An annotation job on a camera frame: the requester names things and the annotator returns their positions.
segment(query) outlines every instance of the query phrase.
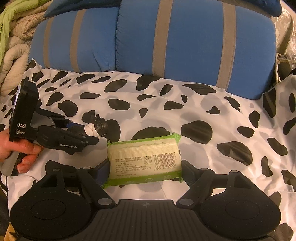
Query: cow print fabric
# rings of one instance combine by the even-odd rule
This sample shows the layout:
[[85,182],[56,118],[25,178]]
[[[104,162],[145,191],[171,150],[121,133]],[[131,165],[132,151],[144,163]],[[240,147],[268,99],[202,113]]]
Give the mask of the cow print fabric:
[[[27,174],[8,177],[9,209],[33,181],[46,174],[48,160],[76,168],[95,167],[106,158],[109,140],[176,132],[182,135],[179,149],[183,159],[221,174],[239,170],[271,196],[282,213],[276,240],[296,240],[296,77],[289,76],[259,100],[234,96],[215,86],[148,75],[42,69],[34,60],[24,78],[36,83],[41,108],[84,125],[99,114],[106,120],[107,133],[96,146],[72,156],[45,149]],[[0,97],[0,130],[9,127],[16,92],[17,88]],[[124,198],[176,201],[187,189],[185,182],[169,180],[106,191],[116,202]]]

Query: human hand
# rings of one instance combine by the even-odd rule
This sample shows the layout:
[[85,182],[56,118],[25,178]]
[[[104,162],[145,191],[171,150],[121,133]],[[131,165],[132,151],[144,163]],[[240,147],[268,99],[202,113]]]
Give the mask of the human hand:
[[33,144],[25,139],[10,142],[9,129],[0,132],[0,162],[4,162],[12,151],[28,154],[22,159],[22,162],[17,165],[19,173],[28,172],[43,149],[43,147]]

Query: black handheld device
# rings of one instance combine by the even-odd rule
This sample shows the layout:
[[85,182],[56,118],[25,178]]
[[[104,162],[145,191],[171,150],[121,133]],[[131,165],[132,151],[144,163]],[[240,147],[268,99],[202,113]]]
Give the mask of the black handheld device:
[[[18,241],[274,241],[280,210],[242,173],[222,175],[186,160],[181,164],[189,190],[176,204],[127,199],[116,204],[101,188],[108,160],[76,171],[48,161],[47,175],[11,209]],[[225,191],[212,196],[214,188]]]
[[[99,142],[97,137],[68,131],[73,125],[83,125],[73,123],[61,114],[39,108],[38,99],[36,84],[28,78],[23,79],[9,120],[9,141],[27,139],[49,149],[63,150],[70,155],[81,152],[87,145],[96,145]],[[18,175],[16,166],[25,156],[23,153],[12,152],[0,164],[1,173],[5,176]]]

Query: silver screw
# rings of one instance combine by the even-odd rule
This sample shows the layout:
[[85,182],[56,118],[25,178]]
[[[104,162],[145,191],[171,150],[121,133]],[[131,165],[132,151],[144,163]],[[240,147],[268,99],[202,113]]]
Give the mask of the silver screw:
[[183,198],[179,201],[179,203],[183,206],[190,206],[193,204],[193,200],[191,200],[189,198]]
[[110,198],[101,198],[98,200],[98,204],[103,206],[110,205],[111,203],[112,203],[112,200]]

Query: package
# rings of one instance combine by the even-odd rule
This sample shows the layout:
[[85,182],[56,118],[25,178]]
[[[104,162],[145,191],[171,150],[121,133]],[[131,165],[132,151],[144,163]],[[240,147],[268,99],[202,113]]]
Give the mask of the package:
[[181,136],[108,143],[110,175],[106,186],[157,182],[179,178]]

